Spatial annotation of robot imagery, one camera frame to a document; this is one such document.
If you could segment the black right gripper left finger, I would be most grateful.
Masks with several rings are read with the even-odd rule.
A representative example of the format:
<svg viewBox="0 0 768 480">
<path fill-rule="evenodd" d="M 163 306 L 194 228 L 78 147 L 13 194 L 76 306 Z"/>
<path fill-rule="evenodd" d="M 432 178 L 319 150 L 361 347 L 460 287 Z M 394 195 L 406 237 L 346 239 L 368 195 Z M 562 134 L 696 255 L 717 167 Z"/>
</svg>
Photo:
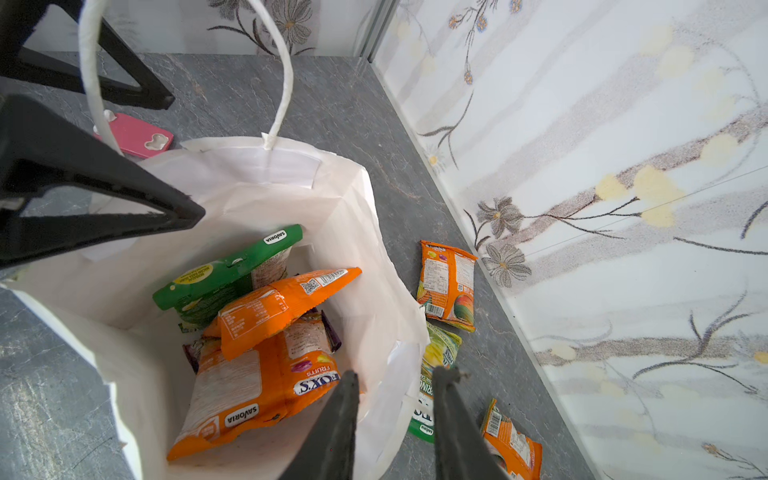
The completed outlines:
<svg viewBox="0 0 768 480">
<path fill-rule="evenodd" d="M 280 480 L 353 478 L 359 394 L 358 375 L 346 371 Z"/>
</svg>

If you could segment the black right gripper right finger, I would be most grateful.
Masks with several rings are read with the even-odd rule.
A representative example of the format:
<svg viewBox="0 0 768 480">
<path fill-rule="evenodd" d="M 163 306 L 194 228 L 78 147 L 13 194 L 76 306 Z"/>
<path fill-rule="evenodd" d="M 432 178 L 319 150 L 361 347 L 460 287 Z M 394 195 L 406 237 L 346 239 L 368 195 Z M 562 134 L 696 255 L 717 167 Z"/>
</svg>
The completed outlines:
<svg viewBox="0 0 768 480">
<path fill-rule="evenodd" d="M 494 461 L 458 392 L 457 369 L 432 374 L 437 479 L 506 479 Z"/>
</svg>

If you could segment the green orange Fox's packet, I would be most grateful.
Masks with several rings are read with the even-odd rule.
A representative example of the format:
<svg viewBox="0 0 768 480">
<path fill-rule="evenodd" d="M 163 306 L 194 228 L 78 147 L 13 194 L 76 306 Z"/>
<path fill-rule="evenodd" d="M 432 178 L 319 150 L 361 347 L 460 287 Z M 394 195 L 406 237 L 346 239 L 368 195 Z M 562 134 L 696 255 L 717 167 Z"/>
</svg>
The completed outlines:
<svg viewBox="0 0 768 480">
<path fill-rule="evenodd" d="M 224 358 L 219 338 L 201 338 L 186 350 L 196 378 L 169 461 L 293 417 L 341 380 L 326 317 L 315 309 L 233 360 Z"/>
</svg>

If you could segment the orange chips packet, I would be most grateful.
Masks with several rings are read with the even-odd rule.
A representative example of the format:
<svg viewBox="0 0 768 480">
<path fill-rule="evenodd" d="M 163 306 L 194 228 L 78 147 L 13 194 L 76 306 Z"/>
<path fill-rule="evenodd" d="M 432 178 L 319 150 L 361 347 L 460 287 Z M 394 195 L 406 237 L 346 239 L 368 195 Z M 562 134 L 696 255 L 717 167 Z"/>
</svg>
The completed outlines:
<svg viewBox="0 0 768 480">
<path fill-rule="evenodd" d="M 278 280 L 224 306 L 202 336 L 220 339 L 224 357 L 233 360 L 291 326 L 361 273 L 361 269 L 351 267 Z"/>
</svg>

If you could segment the white cartoon paper bag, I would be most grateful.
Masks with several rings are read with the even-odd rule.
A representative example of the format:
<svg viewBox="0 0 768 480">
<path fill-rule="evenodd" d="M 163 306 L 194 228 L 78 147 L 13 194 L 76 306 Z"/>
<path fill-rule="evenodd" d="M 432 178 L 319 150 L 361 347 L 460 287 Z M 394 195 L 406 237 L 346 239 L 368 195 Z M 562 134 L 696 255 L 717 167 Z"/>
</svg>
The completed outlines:
<svg viewBox="0 0 768 480">
<path fill-rule="evenodd" d="M 189 140 L 138 164 L 202 206 L 198 224 L 40 260 L 5 282 L 109 386 L 117 433 L 137 479 L 276 479 L 317 427 L 320 411 L 311 407 L 226 446 L 166 458 L 188 410 L 193 373 L 181 350 L 185 336 L 153 303 L 153 292 L 175 274 L 286 225 L 304 231 L 295 266 L 362 271 L 330 301 L 343 341 L 341 365 L 357 374 L 363 391 L 354 478 L 384 475 L 417 403 L 428 343 L 424 313 L 387 254 L 365 168 L 280 136 L 294 69 L 286 45 L 278 51 L 283 93 L 268 132 Z"/>
</svg>

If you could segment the green snack packet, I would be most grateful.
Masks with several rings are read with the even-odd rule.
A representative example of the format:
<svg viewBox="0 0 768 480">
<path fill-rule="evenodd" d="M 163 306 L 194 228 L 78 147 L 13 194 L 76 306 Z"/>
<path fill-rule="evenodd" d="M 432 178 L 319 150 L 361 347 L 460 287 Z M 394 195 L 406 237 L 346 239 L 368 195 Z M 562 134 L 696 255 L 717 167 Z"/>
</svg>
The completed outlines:
<svg viewBox="0 0 768 480">
<path fill-rule="evenodd" d="M 290 225 L 247 248 L 195 267 L 153 293 L 156 306 L 176 311 L 182 332 L 205 329 L 219 311 L 287 275 L 287 260 L 303 228 Z"/>
</svg>

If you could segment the purple Fox's berries packet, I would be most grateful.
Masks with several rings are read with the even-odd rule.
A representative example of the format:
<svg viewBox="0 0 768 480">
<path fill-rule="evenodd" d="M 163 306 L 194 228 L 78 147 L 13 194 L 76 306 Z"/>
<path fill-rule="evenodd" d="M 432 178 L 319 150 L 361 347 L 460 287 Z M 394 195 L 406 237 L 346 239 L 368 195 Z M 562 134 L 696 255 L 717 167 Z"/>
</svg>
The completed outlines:
<svg viewBox="0 0 768 480">
<path fill-rule="evenodd" d="M 342 341 L 339 335 L 334 330 L 331 323 L 329 322 L 327 315 L 323 311 L 318 310 L 317 308 L 313 308 L 307 313 L 305 313 L 304 315 L 302 315 L 299 320 L 297 320 L 294 324 L 292 324 L 287 329 L 287 332 L 298 333 L 300 327 L 310 326 L 310 325 L 322 326 L 324 339 L 328 344 L 330 353 L 336 352 L 341 347 Z M 184 354 L 187 358 L 187 361 L 195 373 L 198 373 L 199 371 L 200 361 L 203 356 L 203 353 L 206 352 L 206 348 L 207 347 L 218 348 L 220 346 L 220 343 L 221 341 L 219 338 L 203 337 L 193 341 L 192 343 L 184 344 L 182 346 Z"/>
</svg>

